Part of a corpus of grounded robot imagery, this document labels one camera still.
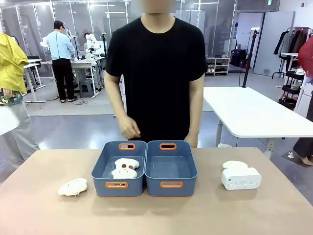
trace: orange handle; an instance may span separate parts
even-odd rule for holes
[[[160,183],[160,186],[161,188],[182,188],[184,186],[184,183],[182,181],[162,181]]]
[[[106,182],[106,187],[107,188],[128,188],[128,183],[127,182]]]
[[[136,149],[136,145],[134,143],[120,143],[118,145],[118,148],[120,150],[135,150]]]
[[[160,143],[160,149],[161,150],[175,150],[175,149],[177,149],[177,144],[175,144],[175,143]]]

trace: blue plastic basket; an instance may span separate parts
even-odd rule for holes
[[[191,196],[198,171],[185,141],[151,141],[145,166],[151,196]]]
[[[91,173],[99,196],[139,196],[143,191],[143,176],[147,144],[143,141],[112,141],[106,143]],[[139,162],[135,179],[113,179],[115,161],[131,158]]]

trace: plush toy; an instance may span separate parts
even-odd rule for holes
[[[248,168],[248,165],[240,161],[227,161],[223,164],[224,169]]]
[[[129,168],[115,169],[111,174],[113,179],[134,179],[138,176],[135,170]]]
[[[85,191],[87,187],[87,180],[83,178],[78,178],[62,185],[58,190],[58,194],[65,196],[79,196],[79,193]]]
[[[139,162],[130,158],[120,158],[115,161],[116,169],[129,168],[135,170],[139,168]]]

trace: shoe rack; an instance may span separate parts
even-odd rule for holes
[[[229,57],[225,58],[217,58],[217,57],[210,57],[206,58],[207,62],[207,71],[205,76],[215,76],[215,75],[228,75],[228,68],[229,68]]]

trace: person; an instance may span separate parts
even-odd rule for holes
[[[313,85],[313,38],[310,37],[301,47],[298,54],[298,62],[305,71],[305,83]],[[307,119],[313,121],[313,92],[310,100]],[[299,157],[305,165],[313,165],[309,158],[313,156],[313,138],[299,138],[293,147],[293,155]]]
[[[60,102],[65,103],[76,101],[74,96],[74,75],[70,56],[75,57],[75,48],[70,42],[67,35],[63,34],[65,27],[63,22],[55,21],[53,24],[54,31],[47,36],[47,44],[50,47],[52,68],[57,83]],[[64,78],[67,84],[67,96],[65,93]]]
[[[21,95],[27,93],[23,79],[23,66],[27,64],[27,56],[14,39],[0,33],[0,106],[8,106],[20,122],[17,128],[0,136],[0,149],[14,169],[39,150]]]
[[[105,86],[127,139],[186,140],[197,147],[207,70],[204,38],[169,13],[172,2],[144,0],[145,14],[113,33]]]
[[[90,35],[90,33],[84,33],[84,38],[86,39],[86,35]],[[88,48],[88,45],[87,45],[87,39],[86,39],[86,42],[84,43],[84,51],[86,51]]]

